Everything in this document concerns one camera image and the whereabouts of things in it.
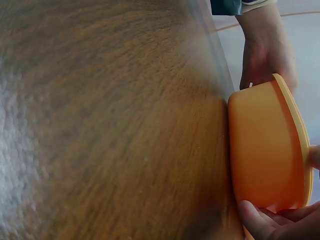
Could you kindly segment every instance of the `hand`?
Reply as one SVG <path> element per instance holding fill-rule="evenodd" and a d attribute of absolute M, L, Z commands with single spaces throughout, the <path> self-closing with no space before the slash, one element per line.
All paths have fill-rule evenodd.
<path fill-rule="evenodd" d="M 320 169 L 320 146 L 312 149 L 311 161 Z M 255 240 L 320 239 L 320 201 L 307 207 L 287 209 L 277 214 L 258 209 L 249 201 L 238 206 L 243 225 Z"/>
<path fill-rule="evenodd" d="M 240 89 L 272 80 L 280 74 L 290 91 L 298 86 L 295 54 L 275 4 L 237 17 L 245 36 Z"/>

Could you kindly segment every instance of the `sleeve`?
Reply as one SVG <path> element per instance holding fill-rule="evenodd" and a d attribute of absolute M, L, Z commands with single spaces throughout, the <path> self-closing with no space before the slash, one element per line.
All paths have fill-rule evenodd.
<path fill-rule="evenodd" d="M 212 15 L 242 15 L 253 9 L 276 3 L 277 0 L 210 0 Z"/>

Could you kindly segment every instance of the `plastic bowl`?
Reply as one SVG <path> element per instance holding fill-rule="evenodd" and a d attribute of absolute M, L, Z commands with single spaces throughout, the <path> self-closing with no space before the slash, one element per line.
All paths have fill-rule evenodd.
<path fill-rule="evenodd" d="M 228 101 L 230 164 L 235 198 L 273 212 L 308 204 L 313 171 L 310 141 L 284 81 L 235 92 Z"/>

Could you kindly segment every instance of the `wooden table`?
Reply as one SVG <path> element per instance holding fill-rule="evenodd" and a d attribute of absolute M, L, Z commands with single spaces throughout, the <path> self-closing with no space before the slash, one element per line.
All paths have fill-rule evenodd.
<path fill-rule="evenodd" d="M 0 239 L 241 239 L 209 32 L 204 1 L 0 3 Z"/>

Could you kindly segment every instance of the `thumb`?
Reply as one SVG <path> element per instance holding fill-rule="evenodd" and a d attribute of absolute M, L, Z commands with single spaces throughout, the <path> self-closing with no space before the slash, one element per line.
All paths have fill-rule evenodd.
<path fill-rule="evenodd" d="M 238 205 L 240 219 L 255 240 L 266 240 L 275 230 L 251 202 L 241 201 Z"/>
<path fill-rule="evenodd" d="M 310 206 L 305 206 L 302 208 L 297 208 L 297 209 L 284 209 L 279 212 L 277 212 L 277 215 L 283 216 L 286 219 L 289 219 L 293 222 L 298 222 L 301 219 L 306 218 L 313 212 L 317 211 L 320 209 L 320 201 L 317 201 L 316 203 L 310 205 Z"/>
<path fill-rule="evenodd" d="M 250 80 L 244 76 L 244 74 L 242 74 L 242 77 L 241 77 L 241 81 L 240 81 L 240 90 L 243 90 L 243 89 L 247 89 L 250 87 Z"/>
<path fill-rule="evenodd" d="M 310 160 L 312 166 L 320 170 L 320 145 L 311 148 Z"/>

